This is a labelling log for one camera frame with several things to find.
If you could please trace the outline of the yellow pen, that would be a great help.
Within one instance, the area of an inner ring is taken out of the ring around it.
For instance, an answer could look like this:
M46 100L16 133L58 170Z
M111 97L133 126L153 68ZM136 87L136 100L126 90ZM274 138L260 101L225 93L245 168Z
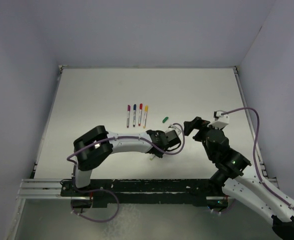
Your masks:
M144 109L144 118L143 118L143 128L144 129L146 128L147 115L148 115L148 112L145 112L145 109Z

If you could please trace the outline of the red pen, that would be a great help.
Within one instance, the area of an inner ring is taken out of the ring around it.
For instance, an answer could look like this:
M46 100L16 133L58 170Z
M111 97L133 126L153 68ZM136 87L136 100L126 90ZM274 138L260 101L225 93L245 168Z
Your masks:
M142 122L142 110L139 109L138 126L141 126Z

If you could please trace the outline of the blue pen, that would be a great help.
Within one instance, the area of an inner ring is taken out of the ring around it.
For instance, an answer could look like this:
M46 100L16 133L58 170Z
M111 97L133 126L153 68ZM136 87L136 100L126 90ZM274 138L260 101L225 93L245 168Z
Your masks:
M133 127L136 126L136 111L133 110Z

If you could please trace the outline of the purple pen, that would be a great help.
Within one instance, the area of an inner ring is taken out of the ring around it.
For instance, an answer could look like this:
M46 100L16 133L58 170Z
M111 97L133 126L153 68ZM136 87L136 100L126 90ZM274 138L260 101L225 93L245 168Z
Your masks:
M126 119L126 127L127 128L129 128L129 126L130 126L130 111L127 111L127 119Z

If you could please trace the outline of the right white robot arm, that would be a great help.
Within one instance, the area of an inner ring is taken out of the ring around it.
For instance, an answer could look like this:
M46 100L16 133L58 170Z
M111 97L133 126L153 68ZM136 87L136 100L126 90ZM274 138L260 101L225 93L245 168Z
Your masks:
M278 237L294 240L294 199L262 176L256 161L230 147L223 132L225 126L200 117L184 122L184 134L198 131L193 139L202 143L208 159L217 168L210 178L210 192L215 196L224 193L243 203L270 223Z

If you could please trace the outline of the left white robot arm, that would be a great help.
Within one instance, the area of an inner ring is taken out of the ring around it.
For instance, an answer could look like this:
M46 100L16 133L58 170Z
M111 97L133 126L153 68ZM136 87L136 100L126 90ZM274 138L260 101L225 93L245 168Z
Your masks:
M92 170L111 154L143 153L162 158L181 151L184 140L180 139L182 126L171 124L166 131L147 130L132 135L107 131L99 125L73 142L76 157L72 191L78 196L89 192Z

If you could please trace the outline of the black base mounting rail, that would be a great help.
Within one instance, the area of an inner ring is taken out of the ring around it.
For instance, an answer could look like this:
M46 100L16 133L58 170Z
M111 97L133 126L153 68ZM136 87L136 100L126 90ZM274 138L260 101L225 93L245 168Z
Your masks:
M209 179L92 179L76 189L63 179L61 196L74 208L106 208L109 204L192 205L224 209L229 197Z

